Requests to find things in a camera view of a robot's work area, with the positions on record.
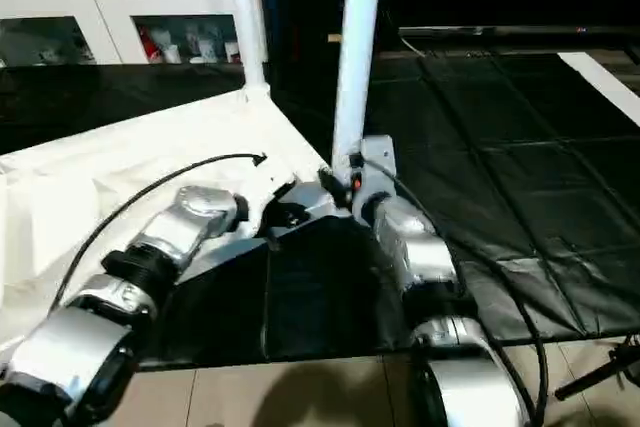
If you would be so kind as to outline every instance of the white fabric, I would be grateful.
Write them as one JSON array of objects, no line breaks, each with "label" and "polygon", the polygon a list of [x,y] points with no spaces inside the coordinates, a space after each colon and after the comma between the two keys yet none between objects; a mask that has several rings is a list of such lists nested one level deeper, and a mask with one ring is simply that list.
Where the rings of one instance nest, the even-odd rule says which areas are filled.
[{"label": "white fabric", "polygon": [[[322,159],[264,89],[235,91],[0,156],[0,351],[46,313],[82,240],[115,207],[157,178],[215,155],[266,153],[302,181]],[[168,205],[178,187],[236,191],[255,175],[249,159],[178,177],[114,222],[87,252],[68,289],[100,270]]]}]

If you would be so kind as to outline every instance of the white pole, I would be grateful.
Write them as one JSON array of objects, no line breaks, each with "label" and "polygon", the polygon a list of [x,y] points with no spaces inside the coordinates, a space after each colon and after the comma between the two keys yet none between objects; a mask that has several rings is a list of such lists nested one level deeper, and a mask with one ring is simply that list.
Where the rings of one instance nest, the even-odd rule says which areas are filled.
[{"label": "white pole", "polygon": [[238,46],[244,76],[247,86],[257,86],[264,84],[264,73],[262,71],[262,60],[260,52],[260,41],[258,37],[257,16],[253,9],[252,0],[234,0],[235,13],[234,22],[236,33],[238,34]]},{"label": "white pole", "polygon": [[362,139],[378,0],[346,0],[333,130],[334,174],[349,181],[348,154]]}]

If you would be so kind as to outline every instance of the black tripod leg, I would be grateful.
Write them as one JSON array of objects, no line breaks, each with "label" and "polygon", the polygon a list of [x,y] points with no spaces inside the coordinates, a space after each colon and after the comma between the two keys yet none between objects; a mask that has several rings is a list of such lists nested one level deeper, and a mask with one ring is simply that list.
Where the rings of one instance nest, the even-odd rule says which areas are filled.
[{"label": "black tripod leg", "polygon": [[560,387],[555,391],[554,395],[558,400],[565,400],[572,395],[582,392],[583,390],[593,387],[603,380],[616,375],[638,361],[640,361],[640,348],[622,348],[617,351],[615,357],[610,362],[607,362],[596,370],[589,372],[563,387]]}]

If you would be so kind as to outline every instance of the beige floor tile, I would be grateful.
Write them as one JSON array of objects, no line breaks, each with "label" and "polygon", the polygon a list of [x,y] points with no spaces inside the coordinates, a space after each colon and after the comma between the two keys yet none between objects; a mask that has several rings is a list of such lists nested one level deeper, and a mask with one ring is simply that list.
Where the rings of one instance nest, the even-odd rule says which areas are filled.
[{"label": "beige floor tile", "polygon": [[[540,370],[538,356],[533,346],[507,347],[507,355],[520,373],[533,401],[538,399]],[[549,397],[545,413],[548,427],[593,427],[593,419],[582,395],[576,395],[564,402],[558,401],[553,392],[561,385],[573,380],[567,361],[558,344],[545,344],[549,365]]]},{"label": "beige floor tile", "polygon": [[137,374],[109,427],[183,427],[187,422],[194,370]]},{"label": "beige floor tile", "polygon": [[[573,375],[580,377],[609,360],[608,352],[622,339],[560,344]],[[640,389],[623,376],[583,392],[597,427],[640,426]]]},{"label": "beige floor tile", "polygon": [[389,381],[389,396],[395,427],[417,427],[418,423],[408,389],[410,372],[408,354],[385,355],[384,363]]},{"label": "beige floor tile", "polygon": [[199,370],[188,427],[390,427],[377,358]]}]

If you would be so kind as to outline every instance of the black wire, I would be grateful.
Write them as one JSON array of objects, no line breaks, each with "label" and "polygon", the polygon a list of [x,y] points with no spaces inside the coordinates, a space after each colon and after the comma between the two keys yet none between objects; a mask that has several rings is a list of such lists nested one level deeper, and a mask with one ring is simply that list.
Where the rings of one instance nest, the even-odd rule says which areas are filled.
[{"label": "black wire", "polygon": [[[387,170],[384,166],[380,165],[379,163],[377,163],[377,162],[375,162],[373,160],[365,159],[363,157],[362,161],[365,164],[368,164],[371,167],[375,168],[376,170],[380,171],[386,177],[388,177],[396,186],[398,186],[403,191],[404,195],[407,196],[407,198],[411,201],[411,203],[418,210],[420,210],[423,215],[425,215],[430,220],[433,219],[433,217],[429,214],[429,211],[425,208],[425,206],[422,204],[422,202],[420,202],[418,197],[411,191],[411,189],[409,189],[409,187],[407,187],[407,185],[405,185],[398,178],[397,175],[394,175],[392,172]],[[452,242],[455,242],[459,246],[463,247],[465,250],[472,250],[468,246],[466,246],[463,242],[457,241],[456,239],[451,239],[450,236],[448,236],[448,235],[446,236],[445,240],[451,240]],[[522,316],[522,319],[524,320],[524,323],[527,325],[527,330],[529,331],[529,334],[531,335],[531,338],[533,339],[533,343],[534,343],[535,349],[536,349],[536,354],[538,356],[538,368],[540,370],[540,384],[539,384],[539,388],[538,388],[538,401],[536,403],[535,409],[533,407],[533,400],[531,399],[531,395],[529,394],[529,391],[525,387],[524,382],[522,381],[522,377],[520,377],[520,374],[518,374],[517,370],[513,366],[513,363],[511,362],[511,360],[507,356],[504,348],[491,335],[489,330],[484,325],[483,325],[483,330],[485,331],[485,334],[487,335],[487,339],[489,341],[489,345],[491,345],[491,347],[497,352],[498,356],[500,357],[500,360],[502,361],[502,363],[505,366],[505,369],[507,370],[507,372],[511,376],[511,378],[513,380],[513,383],[515,384],[516,389],[518,390],[520,396],[522,397],[523,402],[525,403],[525,407],[526,407],[527,412],[529,414],[529,418],[531,419],[530,426],[531,427],[543,427],[543,425],[544,425],[544,415],[545,415],[545,410],[547,408],[547,401],[548,401],[548,395],[549,395],[548,394],[548,389],[549,389],[549,365],[548,365],[548,361],[547,361],[547,353],[546,353],[546,350],[545,350],[544,345],[542,343],[542,339],[540,337],[540,331],[538,331],[537,327],[535,326],[535,323],[533,322],[533,319],[531,318],[531,315],[529,315],[529,312],[527,311],[527,309],[526,309],[526,307],[524,305],[524,302],[522,301],[521,295],[519,294],[519,292],[515,288],[515,286],[514,286],[513,282],[511,281],[511,279],[509,279],[509,277],[502,271],[502,269],[500,269],[499,267],[496,267],[493,263],[491,263],[491,262],[484,262],[484,263],[486,265],[488,265],[489,268],[492,270],[492,272],[500,278],[500,281],[505,286],[505,288],[507,290],[507,293],[509,294],[509,296],[511,297],[513,302],[516,304],[516,308],[518,309],[518,312],[520,312],[520,315]],[[459,276],[459,277],[460,277],[460,280],[462,282],[464,282],[464,276]]]},{"label": "black wire", "polygon": [[215,162],[219,162],[221,160],[227,160],[227,159],[253,159],[254,164],[258,165],[262,161],[264,161],[266,158],[267,157],[264,154],[258,155],[258,154],[245,154],[245,153],[225,154],[225,155],[217,155],[215,157],[209,157],[208,159],[204,159],[204,160],[195,162],[193,164],[187,165],[186,167],[183,167],[181,169],[175,170],[170,174],[167,174],[164,177],[161,177],[160,179],[156,180],[152,184],[146,186],[144,189],[138,191],[135,195],[133,195],[133,197],[131,197],[124,204],[122,204],[120,207],[118,207],[113,212],[111,212],[102,222],[100,222],[98,226],[95,228],[95,230],[91,232],[89,237],[87,237],[84,243],[80,246],[80,249],[78,250],[76,255],[73,257],[73,260],[69,264],[69,268],[67,269],[67,272],[64,274],[64,277],[62,278],[62,282],[58,287],[58,291],[56,292],[56,296],[54,297],[53,302],[51,302],[51,307],[49,307],[49,314],[54,312],[60,306],[60,301],[62,300],[62,296],[64,295],[64,292],[67,289],[69,282],[73,277],[73,274],[78,268],[78,265],[82,260],[82,257],[87,252],[87,250],[89,250],[89,247],[91,247],[91,244],[95,242],[98,236],[104,231],[104,229],[106,229],[109,226],[109,224],[111,224],[111,222],[113,222],[116,218],[118,218],[118,216],[120,216],[125,210],[131,207],[134,203],[136,203],[142,197],[147,195],[149,192],[157,189],[161,185],[166,184],[170,180],[175,179],[179,175],[182,175],[186,172],[197,169],[198,167],[201,167],[206,164],[213,164]]}]

